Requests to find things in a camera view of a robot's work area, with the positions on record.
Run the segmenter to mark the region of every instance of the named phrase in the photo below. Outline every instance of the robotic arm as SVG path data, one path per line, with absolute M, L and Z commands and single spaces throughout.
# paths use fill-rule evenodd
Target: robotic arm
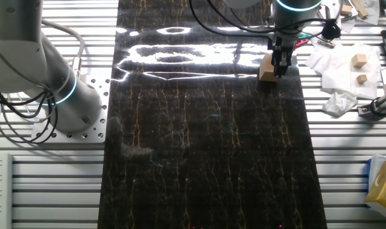
M 259 0 L 224 0 L 224 2 L 231 8 L 247 8 Z M 311 22 L 287 26 L 315 18 L 321 3 L 321 0 L 273 0 L 271 20 L 276 29 L 284 28 L 274 32 L 273 44 L 269 47 L 273 50 L 272 64 L 275 66 L 275 76 L 285 75 L 291 65 L 292 53 L 301 31 Z
M 0 0 L 0 92 L 34 98 L 47 88 L 58 105 L 57 130 L 78 132 L 99 117 L 102 102 L 41 32 L 42 9 L 42 0 Z

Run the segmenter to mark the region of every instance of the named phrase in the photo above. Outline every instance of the wooden block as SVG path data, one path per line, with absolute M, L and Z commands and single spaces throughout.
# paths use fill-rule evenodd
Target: wooden block
M 341 15 L 343 16 L 350 16 L 352 14 L 352 6 L 343 5 L 343 8 L 341 9 Z
M 359 0 L 351 0 L 351 2 L 355 6 L 355 8 L 357 9 L 358 16 L 360 18 L 364 19 L 369 15 L 368 11 L 366 10 L 364 5 L 362 5 L 362 3 Z
M 265 55 L 259 67 L 259 80 L 269 82 L 280 82 L 282 78 L 274 76 L 275 67 L 272 65 L 272 56 Z
M 352 65 L 353 67 L 363 67 L 368 61 L 366 60 L 365 54 L 357 54 L 352 57 Z
M 359 76 L 357 77 L 358 83 L 365 83 L 365 81 L 367 81 L 367 80 L 368 80 L 368 78 L 366 77 L 365 74 L 359 75 Z

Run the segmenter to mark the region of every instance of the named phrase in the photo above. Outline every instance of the crumpled tissue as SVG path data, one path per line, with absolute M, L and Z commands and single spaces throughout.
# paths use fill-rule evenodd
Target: crumpled tissue
M 355 19 L 347 20 L 345 22 L 342 22 L 341 24 L 342 31 L 345 31 L 347 33 L 351 33 L 354 26 L 355 26 Z
M 322 106 L 322 110 L 333 116 L 344 115 L 352 107 L 358 104 L 358 100 L 354 95 L 335 91 L 326 104 Z
M 336 45 L 333 49 L 316 44 L 315 51 L 306 61 L 306 66 L 317 71 L 322 76 L 323 89 L 343 90 L 354 94 L 356 97 L 375 99 L 377 92 L 377 81 L 381 80 L 380 50 L 378 47 L 356 44 L 354 46 Z M 363 53 L 367 56 L 368 63 L 362 68 L 352 66 L 352 57 Z M 357 77 L 365 74 L 368 78 L 363 84 L 359 84 Z
M 379 0 L 359 0 L 359 1 L 366 8 L 366 11 L 368 11 L 369 15 L 364 19 L 357 17 L 358 20 L 362 20 L 369 24 L 378 25 L 379 14 L 380 14 Z

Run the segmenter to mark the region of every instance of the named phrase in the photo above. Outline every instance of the power strip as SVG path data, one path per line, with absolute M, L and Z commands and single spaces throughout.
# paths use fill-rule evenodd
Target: power strip
M 12 155 L 0 153 L 0 229 L 12 227 Z

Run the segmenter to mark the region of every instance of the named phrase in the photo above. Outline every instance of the blue led ring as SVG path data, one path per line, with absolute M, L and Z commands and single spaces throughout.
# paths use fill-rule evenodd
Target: blue led ring
M 286 8 L 288 10 L 296 11 L 296 12 L 304 12 L 304 11 L 312 10 L 312 9 L 320 6 L 320 4 L 322 3 L 322 0 L 319 3 L 315 4 L 314 6 L 307 7 L 307 8 L 294 8 L 294 7 L 291 7 L 291 6 L 288 6 L 284 3 L 282 3 L 281 0 L 276 0 L 276 2 L 278 2 L 281 6 L 283 6 L 284 8 Z

